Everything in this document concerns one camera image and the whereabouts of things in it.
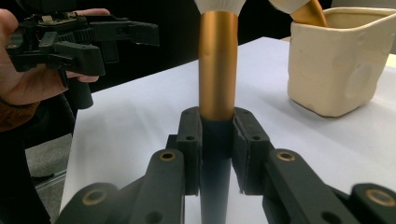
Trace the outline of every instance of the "white brush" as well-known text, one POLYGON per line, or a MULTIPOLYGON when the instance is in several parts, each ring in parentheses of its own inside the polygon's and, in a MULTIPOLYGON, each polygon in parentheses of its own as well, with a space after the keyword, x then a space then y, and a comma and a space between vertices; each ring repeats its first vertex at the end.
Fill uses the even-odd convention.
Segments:
POLYGON ((291 14, 310 0, 269 0, 269 2, 278 10, 291 14))
POLYGON ((269 0, 278 10, 290 14, 295 22, 327 27, 318 0, 269 0))
POLYGON ((231 11, 239 16, 246 0, 194 0, 201 14, 207 11, 231 11))

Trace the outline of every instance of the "white table surface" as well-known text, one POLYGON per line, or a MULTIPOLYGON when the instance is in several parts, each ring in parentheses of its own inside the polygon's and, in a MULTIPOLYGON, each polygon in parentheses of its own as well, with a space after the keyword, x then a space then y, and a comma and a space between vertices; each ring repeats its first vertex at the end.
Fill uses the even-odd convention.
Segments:
MULTIPOLYGON (((326 184, 347 193, 366 182, 396 190, 396 68, 385 68, 371 102, 328 119, 287 95, 288 54, 289 42, 271 38, 240 46, 235 106, 251 111, 275 147, 298 152, 326 184)), ((151 155, 177 133, 180 113, 198 106, 198 62, 92 97, 94 105, 78 111, 61 210, 92 183, 123 188, 144 175, 151 155)), ((186 224, 198 223, 199 197, 188 196, 186 224)), ((262 197, 239 194, 234 172, 227 223, 267 223, 262 197)))

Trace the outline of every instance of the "finger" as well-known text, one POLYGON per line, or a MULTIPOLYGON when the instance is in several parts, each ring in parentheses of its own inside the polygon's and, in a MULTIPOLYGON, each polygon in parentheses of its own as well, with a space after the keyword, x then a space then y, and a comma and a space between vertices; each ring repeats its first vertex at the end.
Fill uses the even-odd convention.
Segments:
POLYGON ((67 78, 76 77, 80 82, 95 82, 99 79, 99 77, 89 77, 69 71, 66 71, 66 74, 67 74, 67 78))
POLYGON ((9 36, 18 28, 18 20, 14 14, 0 8, 0 47, 8 44, 9 36))
POLYGON ((87 77, 87 76, 82 76, 82 77, 77 77, 78 81, 80 82, 95 82, 99 79, 99 77, 87 77))
POLYGON ((16 80, 9 78, 9 82, 16 82, 16 85, 4 91, 1 97, 12 105, 28 105, 67 91, 58 72, 48 69, 44 64, 38 64, 24 73, 14 72, 11 75, 11 77, 19 77, 16 80))
POLYGON ((75 11, 80 16, 88 16, 88 15, 110 15, 110 12, 105 8, 90 8, 85 10, 77 10, 75 11))

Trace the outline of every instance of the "ceramic container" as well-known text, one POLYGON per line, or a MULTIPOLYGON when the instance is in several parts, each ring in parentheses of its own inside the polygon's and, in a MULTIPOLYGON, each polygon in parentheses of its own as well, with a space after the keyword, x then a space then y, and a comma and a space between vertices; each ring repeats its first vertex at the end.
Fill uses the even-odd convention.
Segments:
POLYGON ((395 38, 396 9, 335 7, 324 14, 326 28, 291 24, 288 95, 338 117, 373 98, 395 38))

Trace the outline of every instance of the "gold cylinder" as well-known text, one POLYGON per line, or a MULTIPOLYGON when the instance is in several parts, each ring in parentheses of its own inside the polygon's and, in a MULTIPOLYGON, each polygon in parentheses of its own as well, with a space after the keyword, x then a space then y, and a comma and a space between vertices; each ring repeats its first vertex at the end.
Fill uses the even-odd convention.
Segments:
POLYGON ((297 23, 328 27, 323 9, 318 0, 309 1, 290 15, 297 23))
POLYGON ((199 41, 199 112, 209 120, 233 118, 238 17, 228 11, 201 16, 199 41))

